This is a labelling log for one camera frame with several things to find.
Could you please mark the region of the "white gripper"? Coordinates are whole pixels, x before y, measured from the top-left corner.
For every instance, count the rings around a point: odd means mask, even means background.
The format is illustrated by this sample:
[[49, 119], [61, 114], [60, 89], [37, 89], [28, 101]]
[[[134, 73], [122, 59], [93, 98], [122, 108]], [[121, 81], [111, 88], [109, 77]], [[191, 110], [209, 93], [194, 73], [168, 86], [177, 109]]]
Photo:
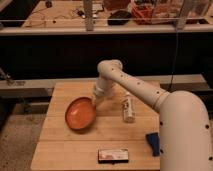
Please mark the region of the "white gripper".
[[92, 103], [94, 106], [99, 106], [104, 99], [111, 93], [110, 90], [103, 90], [97, 85], [93, 87]]

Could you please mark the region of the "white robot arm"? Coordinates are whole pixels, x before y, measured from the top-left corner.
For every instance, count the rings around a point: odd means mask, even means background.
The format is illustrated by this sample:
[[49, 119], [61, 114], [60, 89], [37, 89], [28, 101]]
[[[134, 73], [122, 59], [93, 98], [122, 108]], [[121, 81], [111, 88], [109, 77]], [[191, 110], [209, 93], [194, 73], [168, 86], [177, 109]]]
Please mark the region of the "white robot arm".
[[101, 61], [95, 102], [118, 83], [159, 114], [160, 171], [213, 171], [213, 148], [207, 109], [188, 91], [172, 93], [122, 71], [120, 60]]

